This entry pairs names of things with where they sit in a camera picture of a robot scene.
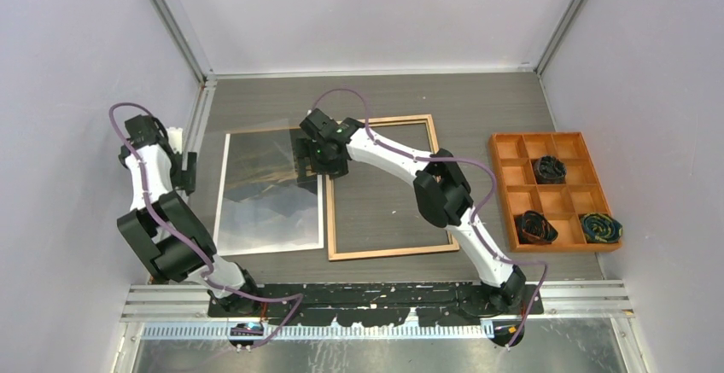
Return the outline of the clear acrylic sheet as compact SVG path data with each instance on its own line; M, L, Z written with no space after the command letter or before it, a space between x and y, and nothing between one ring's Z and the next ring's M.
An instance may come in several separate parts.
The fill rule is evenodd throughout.
M198 163L199 193L215 194L248 186L307 185L296 159L301 129L287 119L205 133Z

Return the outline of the landscape photo print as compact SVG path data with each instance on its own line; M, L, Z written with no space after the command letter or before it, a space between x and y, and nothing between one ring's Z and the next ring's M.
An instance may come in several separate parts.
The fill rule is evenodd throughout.
M220 190L213 239L221 256L320 249L324 242L322 185L301 168L307 185Z

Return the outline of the wooden picture frame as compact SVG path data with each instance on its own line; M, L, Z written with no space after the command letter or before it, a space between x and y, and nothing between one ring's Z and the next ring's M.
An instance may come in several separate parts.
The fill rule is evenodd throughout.
M451 234L419 216L411 186L389 173L351 162L347 175L322 176L319 184L331 262L459 250Z

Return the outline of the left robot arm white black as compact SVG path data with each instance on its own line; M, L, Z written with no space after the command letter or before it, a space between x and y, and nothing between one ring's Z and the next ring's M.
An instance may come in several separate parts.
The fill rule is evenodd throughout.
M253 316L262 295L247 270L218 255L206 226L182 195L196 189L195 152L184 153L183 132L152 115L125 122L121 165L131 173L133 199L117 220L120 234L158 283L195 283L226 312Z

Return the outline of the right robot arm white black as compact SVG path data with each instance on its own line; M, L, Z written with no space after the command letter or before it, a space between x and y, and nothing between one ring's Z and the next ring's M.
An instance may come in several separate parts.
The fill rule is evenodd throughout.
M483 286L483 295L498 313L521 305L526 277L503 253L478 215L471 187L449 151L433 153L397 143L352 118L337 122L321 110L308 112L299 157L330 178L347 175L351 161L374 166L410 185L419 214L449 232L468 256Z

